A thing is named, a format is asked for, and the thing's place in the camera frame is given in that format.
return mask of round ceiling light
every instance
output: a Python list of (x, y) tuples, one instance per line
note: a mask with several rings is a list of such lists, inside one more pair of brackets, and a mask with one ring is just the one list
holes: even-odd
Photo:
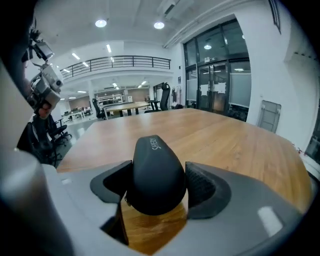
[(153, 26), (154, 26), (155, 29), (161, 30), (161, 29), (163, 29), (165, 27), (165, 24), (163, 22), (159, 21), (159, 22), (154, 23)]
[(98, 28), (103, 28), (107, 25), (107, 22), (104, 20), (104, 19), (98, 19), (96, 22), (95, 22), (95, 25), (98, 27)]

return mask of white column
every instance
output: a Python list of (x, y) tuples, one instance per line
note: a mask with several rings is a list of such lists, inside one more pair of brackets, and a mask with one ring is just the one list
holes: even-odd
[(91, 109), (92, 109), (92, 114), (94, 117), (97, 116), (96, 108), (92, 102), (92, 99), (95, 98), (95, 92), (94, 92), (94, 86), (91, 82), (91, 80), (88, 80), (88, 92), (89, 92), (89, 98), (90, 98), (90, 104), (91, 104)]

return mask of balcony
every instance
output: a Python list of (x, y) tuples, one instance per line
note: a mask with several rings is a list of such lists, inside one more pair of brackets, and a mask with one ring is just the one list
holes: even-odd
[(60, 70), (60, 72), (62, 73), (63, 79), (68, 80), (86, 73), (113, 68), (142, 67), (170, 70), (170, 61), (171, 60), (167, 58), (135, 55), (101, 57), (68, 66)]

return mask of wooden table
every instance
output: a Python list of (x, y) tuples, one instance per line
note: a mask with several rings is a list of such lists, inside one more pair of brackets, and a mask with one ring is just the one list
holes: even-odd
[[(309, 207), (310, 178), (288, 140), (233, 118), (191, 108), (95, 122), (57, 170), (73, 172), (131, 160), (138, 138), (154, 134), (170, 146), (183, 167), (192, 161), (247, 175), (267, 184), (300, 212)], [(160, 216), (144, 215), (124, 200), (121, 209), (129, 246), (145, 254), (160, 249), (186, 224), (182, 204)]]
[(126, 104), (121, 104), (121, 105), (116, 105), (116, 106), (112, 106), (112, 107), (108, 107), (108, 108), (104, 108), (104, 112), (112, 112), (112, 111), (119, 111), (120, 113), (120, 117), (123, 117), (123, 110), (127, 110), (128, 111), (128, 116), (131, 116), (131, 110), (135, 109), (135, 113), (138, 115), (139, 114), (139, 110), (138, 108), (143, 108), (143, 107), (147, 107), (150, 104), (147, 102), (133, 102), (133, 103), (126, 103)]

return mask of frosted glass panel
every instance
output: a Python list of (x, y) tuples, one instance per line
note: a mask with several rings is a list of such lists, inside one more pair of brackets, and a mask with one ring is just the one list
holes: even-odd
[(187, 101), (197, 100), (197, 79), (191, 79), (186, 81), (186, 92)]
[(230, 74), (229, 103), (249, 108), (251, 96), (251, 74)]

